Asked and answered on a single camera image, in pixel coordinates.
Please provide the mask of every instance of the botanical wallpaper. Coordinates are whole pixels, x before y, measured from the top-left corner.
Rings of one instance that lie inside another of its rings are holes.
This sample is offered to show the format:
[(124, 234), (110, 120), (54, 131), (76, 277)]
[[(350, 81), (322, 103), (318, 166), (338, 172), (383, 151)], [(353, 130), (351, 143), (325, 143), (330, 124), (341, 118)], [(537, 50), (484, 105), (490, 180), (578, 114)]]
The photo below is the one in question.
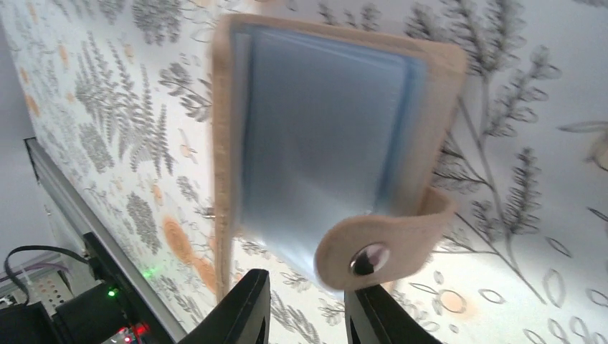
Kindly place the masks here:
[[(40, 143), (186, 330), (215, 305), (209, 40), (239, 11), (460, 45), (432, 179), (460, 210), (392, 294), (444, 343), (608, 343), (608, 1), (0, 0)], [(271, 343), (346, 342), (341, 301), (234, 245), (234, 283), (270, 270)]]

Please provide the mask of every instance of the wallet strap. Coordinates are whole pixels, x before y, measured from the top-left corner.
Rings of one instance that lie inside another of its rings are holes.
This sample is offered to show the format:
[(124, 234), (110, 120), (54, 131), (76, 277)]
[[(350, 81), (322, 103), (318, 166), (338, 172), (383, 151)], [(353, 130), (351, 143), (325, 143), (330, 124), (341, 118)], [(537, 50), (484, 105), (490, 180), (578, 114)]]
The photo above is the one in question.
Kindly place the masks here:
[[(394, 281), (417, 272), (441, 239), (456, 211), (455, 202), (428, 188), (418, 216), (355, 216), (336, 224), (315, 253), (320, 279), (337, 290), (358, 290)], [(370, 245), (380, 246), (387, 261), (373, 273), (353, 272), (357, 254)]]

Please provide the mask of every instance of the wire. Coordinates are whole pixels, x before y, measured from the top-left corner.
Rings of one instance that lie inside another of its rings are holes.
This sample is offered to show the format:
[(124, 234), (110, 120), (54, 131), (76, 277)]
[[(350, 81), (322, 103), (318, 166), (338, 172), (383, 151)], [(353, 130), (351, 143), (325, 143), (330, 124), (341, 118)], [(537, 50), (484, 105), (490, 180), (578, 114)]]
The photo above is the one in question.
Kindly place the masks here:
[[(61, 264), (55, 264), (55, 263), (36, 263), (36, 264), (32, 264), (28, 267), (25, 267), (25, 271), (32, 271), (32, 270), (39, 270), (39, 269), (44, 269), (45, 267), (51, 267), (54, 269), (57, 269), (59, 271), (63, 271), (63, 272), (67, 272), (68, 274), (70, 273), (70, 269), (64, 267)], [(18, 272), (15, 272), (15, 274), (22, 274), (23, 270), (19, 270)], [(6, 280), (10, 280), (8, 276), (3, 276), (0, 277), (0, 283), (6, 281)]]
[(85, 258), (82, 258), (81, 256), (79, 256), (76, 252), (70, 251), (68, 249), (63, 249), (61, 247), (45, 246), (45, 245), (27, 245), (27, 246), (21, 246), (21, 247), (17, 247), (16, 249), (13, 249), (12, 251), (9, 252), (9, 254), (6, 256), (6, 259), (4, 260), (4, 271), (6, 273), (6, 276), (9, 278), (9, 280), (11, 280), (25, 294), (25, 302), (23, 302), (21, 304), (21, 306), (23, 306), (23, 307), (25, 307), (29, 304), (29, 290), (23, 284), (23, 282), (21, 282), (17, 278), (18, 274), (15, 274), (13, 272), (13, 270), (11, 269), (11, 266), (9, 264), (9, 258), (13, 254), (16, 254), (19, 252), (25, 252), (25, 251), (58, 252), (61, 254), (65, 254), (68, 257), (72, 257), (83, 264), (87, 264), (87, 265), (89, 264), (89, 262)]

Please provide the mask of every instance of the metal frame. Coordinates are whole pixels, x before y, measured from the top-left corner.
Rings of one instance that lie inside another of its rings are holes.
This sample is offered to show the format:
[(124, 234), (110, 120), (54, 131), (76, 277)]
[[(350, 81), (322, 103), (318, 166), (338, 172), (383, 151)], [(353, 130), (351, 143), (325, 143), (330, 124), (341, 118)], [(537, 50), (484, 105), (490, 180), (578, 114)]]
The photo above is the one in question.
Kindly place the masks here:
[(132, 261), (127, 258), (116, 240), (112, 238), (110, 232), (87, 206), (36, 139), (29, 139), (26, 141), (26, 144), (40, 184), (77, 231), (78, 236), (81, 237), (89, 232), (95, 234), (120, 267), (123, 274), (129, 279), (136, 292), (142, 297), (150, 311), (161, 322), (171, 339), (175, 343), (179, 342), (186, 336), (186, 331), (179, 324), (178, 320), (171, 314), (167, 306), (165, 306), (160, 297), (158, 297), (152, 287), (143, 278)]

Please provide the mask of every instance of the fern leaf print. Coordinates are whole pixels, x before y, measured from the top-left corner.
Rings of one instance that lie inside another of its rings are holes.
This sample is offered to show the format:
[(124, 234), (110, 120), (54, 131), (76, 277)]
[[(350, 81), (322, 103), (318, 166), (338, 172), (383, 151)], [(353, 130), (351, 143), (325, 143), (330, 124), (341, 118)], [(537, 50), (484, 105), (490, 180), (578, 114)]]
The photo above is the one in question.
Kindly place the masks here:
[(89, 33), (89, 41), (82, 43), (76, 99), (85, 107), (97, 131), (103, 134), (101, 140), (105, 147), (117, 146), (118, 158), (123, 160), (127, 156), (133, 171), (137, 171), (140, 164), (152, 161), (158, 176), (162, 174), (162, 163), (172, 174), (175, 159), (168, 149), (166, 106), (161, 105), (157, 117), (146, 68), (141, 66), (143, 91), (138, 94), (118, 50), (110, 42), (107, 47), (112, 52), (115, 67), (101, 53), (92, 33)]
[(141, 241), (150, 249), (152, 254), (156, 255), (161, 248), (161, 241), (158, 239), (158, 230), (150, 204), (136, 193), (131, 192), (128, 196), (127, 212), (135, 224), (136, 233)]
[(80, 126), (80, 143), (98, 173), (104, 173), (114, 167), (114, 160), (108, 152), (108, 147), (93, 125)]
[(135, 26), (148, 44), (176, 43), (181, 33), (180, 0), (135, 0), (131, 7)]
[[(186, 116), (196, 122), (205, 122), (210, 118), (211, 84), (203, 80), (195, 83), (186, 68), (178, 62), (161, 70), (160, 76), (158, 83), (169, 89), (169, 95), (179, 97), (179, 104), (186, 109)], [(197, 91), (201, 86), (205, 87), (206, 93)]]
[[(474, 143), (474, 153), (460, 148), (463, 137), (451, 132), (444, 142), (438, 164), (433, 171), (433, 184), (449, 191), (472, 197), (468, 212), (457, 213), (465, 229), (445, 235), (446, 254), (498, 255), (515, 276), (546, 304), (545, 297), (523, 275), (514, 254), (513, 237), (539, 232), (540, 207), (536, 157), (532, 148), (524, 148), (516, 155), (513, 183), (508, 188), (495, 180), (495, 166), (486, 150), (489, 138), (508, 139), (518, 134), (518, 128), (535, 123), (540, 116), (533, 108), (536, 102), (548, 100), (548, 94), (538, 88), (540, 82), (560, 78), (561, 71), (551, 64), (549, 49), (537, 46), (531, 53), (529, 68), (516, 68), (522, 61), (517, 51), (526, 45), (521, 36), (526, 23), (522, 20), (523, 6), (517, 0), (489, 0), (479, 10), (471, 0), (442, 0), (443, 7), (436, 14), (421, 3), (412, 7), (406, 19), (404, 32), (410, 37), (437, 42), (453, 42), (462, 47), (469, 57), (469, 74), (480, 81), (480, 107), (468, 104), (463, 98), (457, 101), (456, 116), (465, 124), (465, 135)], [(510, 75), (506, 85), (498, 87), (494, 95), (490, 86), (499, 72)], [(471, 108), (478, 108), (472, 113)], [(467, 235), (473, 235), (488, 248), (472, 246)]]

